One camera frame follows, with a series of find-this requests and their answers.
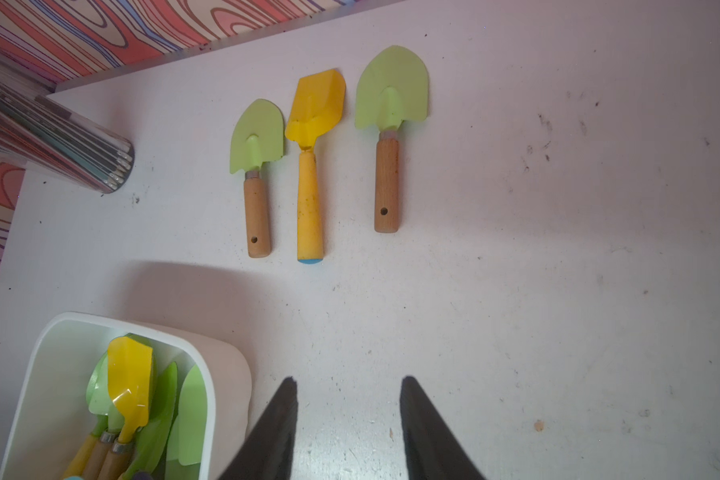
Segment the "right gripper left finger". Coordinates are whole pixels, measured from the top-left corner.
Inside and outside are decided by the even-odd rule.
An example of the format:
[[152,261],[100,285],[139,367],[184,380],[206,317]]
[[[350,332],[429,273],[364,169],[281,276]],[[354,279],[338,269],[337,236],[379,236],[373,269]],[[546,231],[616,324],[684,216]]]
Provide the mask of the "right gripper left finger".
[[297,419],[297,382],[287,377],[219,479],[290,479]]

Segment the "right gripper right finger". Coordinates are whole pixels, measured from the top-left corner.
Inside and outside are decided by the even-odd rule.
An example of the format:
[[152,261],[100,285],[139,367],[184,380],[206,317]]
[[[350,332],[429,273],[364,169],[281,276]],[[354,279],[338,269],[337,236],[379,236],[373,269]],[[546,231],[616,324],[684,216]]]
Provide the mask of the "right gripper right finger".
[[402,380],[401,424],[410,479],[484,479],[413,376]]

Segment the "green shovel wooden handle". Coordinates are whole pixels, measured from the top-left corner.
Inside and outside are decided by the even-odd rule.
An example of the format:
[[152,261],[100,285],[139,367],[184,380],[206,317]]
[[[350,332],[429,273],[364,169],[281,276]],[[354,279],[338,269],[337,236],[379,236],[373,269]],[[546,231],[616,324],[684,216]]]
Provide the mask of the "green shovel wooden handle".
[[392,45],[376,55],[362,72],[355,98],[354,125],[379,132],[376,144],[374,229],[395,233],[400,227],[398,131],[406,121],[422,122],[429,114],[429,74],[413,51]]
[[280,109],[266,99],[254,100],[242,113],[230,141],[229,171],[242,171],[246,246],[258,259],[272,252],[267,185],[262,167],[284,156],[284,122]]

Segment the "yellow plastic shovel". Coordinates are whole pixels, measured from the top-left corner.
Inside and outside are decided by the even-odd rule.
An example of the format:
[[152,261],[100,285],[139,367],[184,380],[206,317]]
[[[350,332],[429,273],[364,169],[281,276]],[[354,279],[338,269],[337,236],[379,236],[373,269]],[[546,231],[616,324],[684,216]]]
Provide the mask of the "yellow plastic shovel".
[[298,81],[285,136],[300,148],[297,193],[297,259],[316,264],[324,258],[324,236],[315,145],[342,119],[346,83],[336,69]]

